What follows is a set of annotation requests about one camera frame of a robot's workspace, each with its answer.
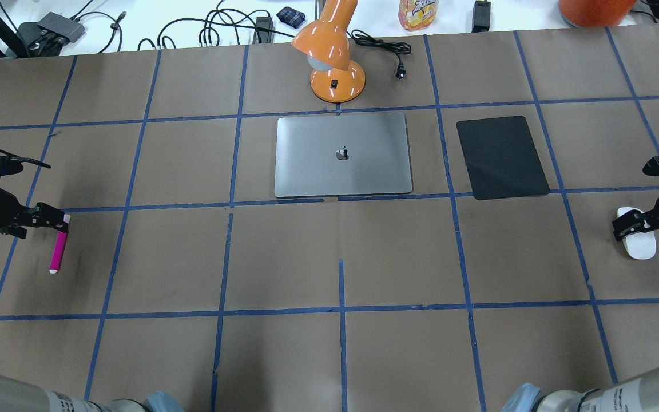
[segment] pink marker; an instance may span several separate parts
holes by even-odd
[[[65,215],[65,217],[63,217],[63,221],[67,224],[70,224],[70,215]],[[53,250],[53,260],[50,261],[50,273],[53,275],[60,271],[62,255],[65,253],[65,242],[67,240],[68,232],[58,232],[57,240],[55,241],[55,250]]]

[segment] power adapter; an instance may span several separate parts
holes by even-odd
[[[490,31],[491,4],[487,0],[477,0],[471,12],[471,32]]]
[[[253,44],[265,44],[274,41],[274,34],[271,31],[274,29],[274,21],[270,17],[256,18],[256,31],[253,34]]]

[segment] orange object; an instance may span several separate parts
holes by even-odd
[[[572,26],[617,26],[637,0],[559,0],[561,16]]]
[[[439,0],[400,0],[398,21],[408,31],[429,27],[436,18]]]
[[[329,0],[319,19],[309,23],[291,45],[307,55],[315,69],[309,84],[317,97],[327,102],[351,101],[366,86],[366,73],[350,60],[347,26],[358,0]]]

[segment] label sticker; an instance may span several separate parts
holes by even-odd
[[[50,412],[100,412],[100,410],[92,404],[80,399],[73,399],[67,395],[58,392],[48,391],[42,389],[50,401]]]
[[[640,379],[607,389],[596,399],[581,404],[579,412],[642,412]]]

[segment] orange desk lamp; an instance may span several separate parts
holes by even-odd
[[[366,73],[350,60],[347,27],[358,0],[329,0],[319,19],[309,23],[291,41],[307,55],[314,68],[309,77],[312,91],[326,102],[351,101],[366,86]]]

